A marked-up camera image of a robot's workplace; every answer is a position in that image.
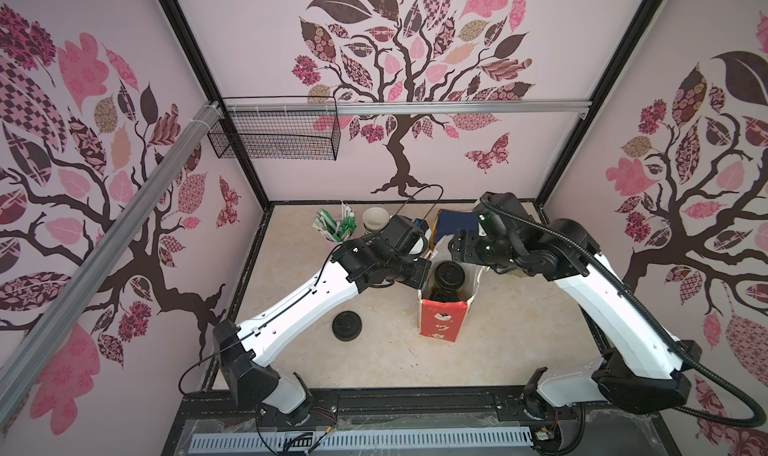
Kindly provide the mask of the red white paper takeout bag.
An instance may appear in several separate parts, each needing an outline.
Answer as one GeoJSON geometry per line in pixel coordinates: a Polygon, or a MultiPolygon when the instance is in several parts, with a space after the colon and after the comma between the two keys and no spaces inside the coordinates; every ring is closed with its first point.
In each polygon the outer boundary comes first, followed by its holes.
{"type": "Polygon", "coordinates": [[[429,300],[432,288],[436,286],[434,271],[441,262],[453,260],[446,249],[435,248],[428,255],[432,266],[427,281],[418,290],[419,334],[423,337],[455,343],[478,294],[481,277],[485,272],[485,268],[467,263],[458,263],[463,267],[466,275],[463,286],[457,290],[460,301],[457,303],[441,304],[429,300]]]}

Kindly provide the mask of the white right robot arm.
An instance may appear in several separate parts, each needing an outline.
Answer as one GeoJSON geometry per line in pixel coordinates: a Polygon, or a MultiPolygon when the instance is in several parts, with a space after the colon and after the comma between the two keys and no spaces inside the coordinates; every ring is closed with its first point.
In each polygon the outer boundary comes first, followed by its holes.
{"type": "Polygon", "coordinates": [[[637,299],[582,225],[570,219],[540,224],[512,193],[484,193],[473,215],[476,228],[457,232],[449,245],[455,262],[544,277],[577,302],[611,345],[587,363],[537,369],[522,396],[532,417],[608,402],[639,415],[673,409],[731,427],[766,423],[766,412],[754,398],[701,364],[697,343],[675,337],[637,299]],[[731,418],[687,407],[690,369],[740,400],[751,416],[731,418]]]}

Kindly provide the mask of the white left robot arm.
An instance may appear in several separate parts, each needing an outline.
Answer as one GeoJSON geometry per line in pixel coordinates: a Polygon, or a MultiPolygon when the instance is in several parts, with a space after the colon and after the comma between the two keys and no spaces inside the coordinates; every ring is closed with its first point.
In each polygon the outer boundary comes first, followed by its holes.
{"type": "Polygon", "coordinates": [[[420,289],[431,262],[428,223],[401,215],[383,229],[336,245],[305,283],[268,310],[213,329],[217,362],[234,404],[241,410],[266,405],[293,423],[306,418],[314,398],[301,378],[282,373],[273,361],[296,337],[326,313],[368,289],[399,283],[420,289]]]}

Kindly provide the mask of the black plastic cup lid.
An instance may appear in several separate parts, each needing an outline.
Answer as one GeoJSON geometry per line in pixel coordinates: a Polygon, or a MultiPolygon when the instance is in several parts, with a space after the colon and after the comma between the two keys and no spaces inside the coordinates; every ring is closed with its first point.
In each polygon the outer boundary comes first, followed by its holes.
{"type": "Polygon", "coordinates": [[[429,300],[441,304],[457,303],[460,301],[457,290],[445,289],[440,286],[435,286],[432,288],[429,300]]]}
{"type": "Polygon", "coordinates": [[[434,282],[437,287],[445,291],[457,291],[466,279],[463,267],[453,261],[443,261],[434,271],[434,282]]]}

